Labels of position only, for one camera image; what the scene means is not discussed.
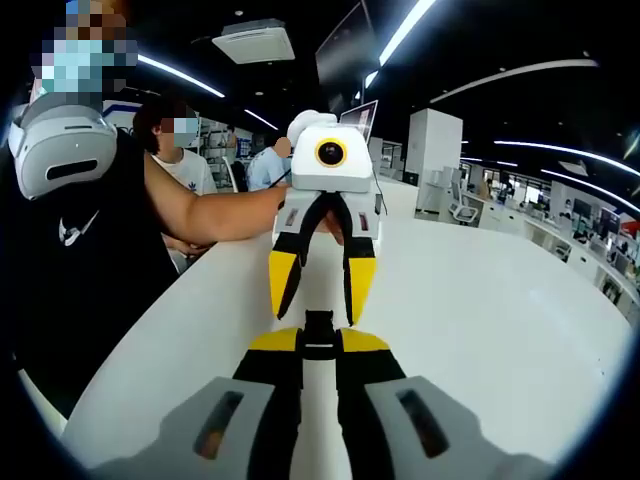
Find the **person's left hand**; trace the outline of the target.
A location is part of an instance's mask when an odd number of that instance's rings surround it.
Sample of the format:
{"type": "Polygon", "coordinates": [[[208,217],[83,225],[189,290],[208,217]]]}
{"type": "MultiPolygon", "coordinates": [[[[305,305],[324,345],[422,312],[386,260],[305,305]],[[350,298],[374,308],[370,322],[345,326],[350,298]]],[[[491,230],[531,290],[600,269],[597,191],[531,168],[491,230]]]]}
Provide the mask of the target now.
{"type": "Polygon", "coordinates": [[[317,232],[329,233],[335,241],[343,246],[344,235],[340,223],[333,211],[329,210],[316,228],[317,232]]]}

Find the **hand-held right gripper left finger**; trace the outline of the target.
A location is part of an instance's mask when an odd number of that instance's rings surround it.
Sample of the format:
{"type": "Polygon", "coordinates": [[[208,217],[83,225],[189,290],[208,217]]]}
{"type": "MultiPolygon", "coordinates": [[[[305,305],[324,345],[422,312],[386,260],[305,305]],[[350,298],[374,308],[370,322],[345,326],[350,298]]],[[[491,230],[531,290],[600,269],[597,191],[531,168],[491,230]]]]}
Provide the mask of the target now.
{"type": "Polygon", "coordinates": [[[161,422],[138,454],[96,479],[287,479],[301,422],[299,328],[256,337],[233,376],[218,376],[161,422]]]}

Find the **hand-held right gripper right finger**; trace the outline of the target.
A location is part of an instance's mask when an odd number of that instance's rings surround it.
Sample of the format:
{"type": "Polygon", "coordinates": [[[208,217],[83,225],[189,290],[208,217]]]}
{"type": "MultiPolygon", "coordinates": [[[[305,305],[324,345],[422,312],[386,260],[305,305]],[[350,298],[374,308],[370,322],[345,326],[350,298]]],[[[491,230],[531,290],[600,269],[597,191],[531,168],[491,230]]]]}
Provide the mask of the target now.
{"type": "Polygon", "coordinates": [[[339,337],[338,421],[353,478],[547,478],[547,463],[500,449],[471,410],[407,376],[385,341],[350,328],[339,337]]]}

